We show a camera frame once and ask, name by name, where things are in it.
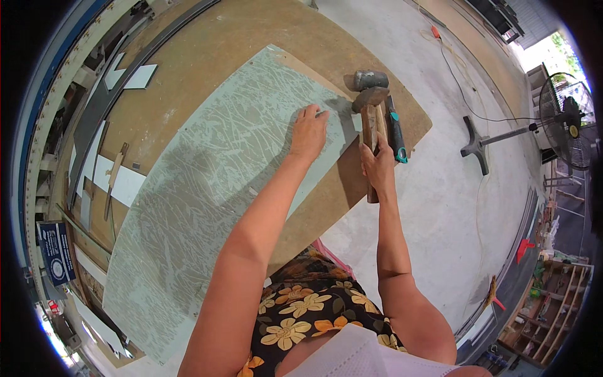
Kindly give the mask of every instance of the orange plug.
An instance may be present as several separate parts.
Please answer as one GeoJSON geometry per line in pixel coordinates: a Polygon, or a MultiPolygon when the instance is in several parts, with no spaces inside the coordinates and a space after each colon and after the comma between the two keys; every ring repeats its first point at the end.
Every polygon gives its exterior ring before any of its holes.
{"type": "Polygon", "coordinates": [[[440,32],[433,25],[431,25],[431,32],[434,34],[434,38],[441,39],[440,32]]]}

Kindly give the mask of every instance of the person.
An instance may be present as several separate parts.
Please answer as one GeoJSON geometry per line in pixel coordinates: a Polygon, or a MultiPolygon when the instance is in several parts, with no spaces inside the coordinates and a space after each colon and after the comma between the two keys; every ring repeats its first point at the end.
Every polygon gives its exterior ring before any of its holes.
{"type": "Polygon", "coordinates": [[[350,367],[372,375],[392,370],[400,371],[395,375],[490,375],[481,367],[452,367],[452,330],[415,285],[397,205],[393,151],[383,135],[378,135],[377,156],[360,144],[362,172],[380,203],[376,259],[383,313],[348,272],[314,246],[263,288],[293,197],[325,144],[328,117],[316,104],[299,112],[290,152],[218,255],[178,375],[313,376],[317,367],[320,375],[330,376],[349,375],[350,367]],[[351,349],[355,343],[361,344],[351,349]]]}

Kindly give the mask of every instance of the blue sign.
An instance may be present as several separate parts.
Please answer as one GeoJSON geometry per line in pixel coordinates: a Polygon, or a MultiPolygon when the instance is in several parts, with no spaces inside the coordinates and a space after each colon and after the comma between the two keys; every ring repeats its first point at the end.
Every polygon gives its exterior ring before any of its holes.
{"type": "Polygon", "coordinates": [[[65,284],[75,279],[74,265],[69,254],[69,240],[65,223],[52,221],[38,222],[38,240],[46,262],[46,273],[52,284],[65,284]]]}

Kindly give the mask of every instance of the floral dress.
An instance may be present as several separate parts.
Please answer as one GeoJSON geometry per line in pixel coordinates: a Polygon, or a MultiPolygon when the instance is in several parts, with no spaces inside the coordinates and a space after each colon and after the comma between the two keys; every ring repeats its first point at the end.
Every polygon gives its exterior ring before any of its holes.
{"type": "Polygon", "coordinates": [[[257,309],[251,352],[238,377],[272,377],[293,345],[348,323],[375,331],[380,344],[406,352],[390,320],[360,284],[313,246],[270,278],[273,283],[264,288],[257,309]]]}

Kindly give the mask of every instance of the woman's right arm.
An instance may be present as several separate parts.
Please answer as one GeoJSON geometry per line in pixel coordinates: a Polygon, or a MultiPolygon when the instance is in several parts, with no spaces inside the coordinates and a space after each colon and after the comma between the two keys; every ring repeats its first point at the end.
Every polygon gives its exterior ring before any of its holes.
{"type": "Polygon", "coordinates": [[[377,191],[380,203],[377,275],[384,315],[410,354],[454,364],[456,344],[452,330],[442,313],[419,292],[412,277],[398,210],[394,154],[385,136],[378,134],[378,139],[377,156],[362,143],[360,152],[362,172],[377,191]]]}

